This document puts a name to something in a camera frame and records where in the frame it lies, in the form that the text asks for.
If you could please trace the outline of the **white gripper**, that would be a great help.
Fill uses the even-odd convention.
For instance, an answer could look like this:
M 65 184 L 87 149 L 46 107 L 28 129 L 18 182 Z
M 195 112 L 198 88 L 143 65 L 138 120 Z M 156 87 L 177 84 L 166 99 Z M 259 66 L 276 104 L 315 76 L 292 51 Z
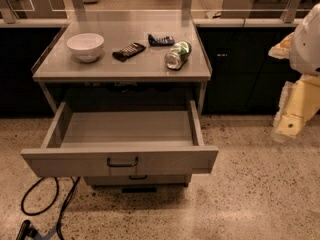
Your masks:
M 268 55 L 289 59 L 292 69 L 308 74 L 295 83 L 287 81 L 282 88 L 272 136 L 285 142 L 295 138 L 320 110 L 320 4 L 310 10 L 294 33 L 272 46 Z

